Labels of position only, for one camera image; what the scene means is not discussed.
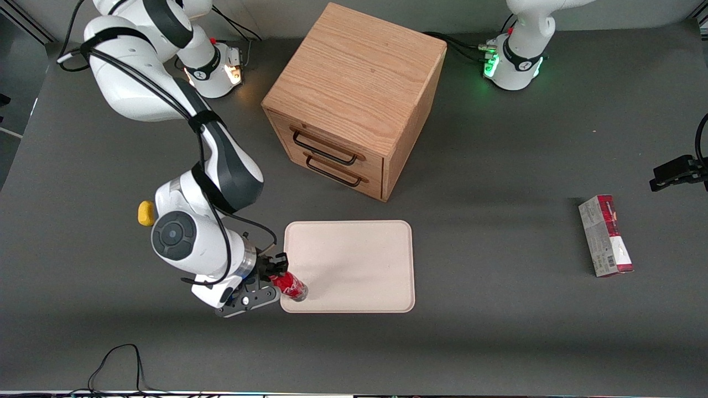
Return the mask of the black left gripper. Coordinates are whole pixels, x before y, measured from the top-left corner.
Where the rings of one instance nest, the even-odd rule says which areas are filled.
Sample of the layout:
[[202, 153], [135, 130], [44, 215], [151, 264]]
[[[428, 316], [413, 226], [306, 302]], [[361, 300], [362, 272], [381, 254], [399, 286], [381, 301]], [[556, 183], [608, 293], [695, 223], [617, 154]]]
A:
[[708, 191], [707, 163], [706, 159], [700, 156], [697, 156], [696, 160], [693, 156], [679, 156], [655, 167], [653, 179], [649, 182], [650, 189], [652, 192], [658, 192], [670, 186], [694, 184], [697, 170], [699, 173], [697, 179], [704, 185], [705, 191]]

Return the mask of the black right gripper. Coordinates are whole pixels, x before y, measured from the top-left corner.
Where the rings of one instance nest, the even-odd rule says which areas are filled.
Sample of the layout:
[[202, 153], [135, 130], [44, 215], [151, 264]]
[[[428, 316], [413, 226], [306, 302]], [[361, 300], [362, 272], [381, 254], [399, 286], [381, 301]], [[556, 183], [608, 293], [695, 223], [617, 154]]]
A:
[[250, 274], [246, 277], [246, 290], [261, 290], [273, 286], [280, 290], [279, 280], [281, 275], [288, 272], [289, 262], [285, 252], [268, 257], [263, 252], [258, 252], [256, 263]]

